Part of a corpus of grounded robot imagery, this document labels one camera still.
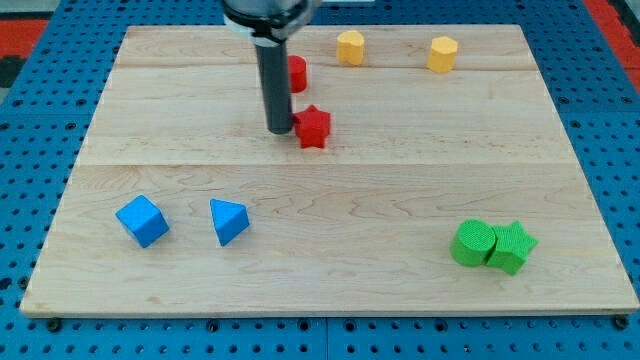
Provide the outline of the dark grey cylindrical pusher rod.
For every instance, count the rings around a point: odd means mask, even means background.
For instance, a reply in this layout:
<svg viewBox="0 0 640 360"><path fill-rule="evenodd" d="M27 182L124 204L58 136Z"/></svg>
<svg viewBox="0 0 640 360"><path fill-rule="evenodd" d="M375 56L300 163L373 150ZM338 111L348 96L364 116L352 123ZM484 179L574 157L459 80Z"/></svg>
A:
<svg viewBox="0 0 640 360"><path fill-rule="evenodd" d="M293 118L286 44L255 49L267 129L276 135L287 134Z"/></svg>

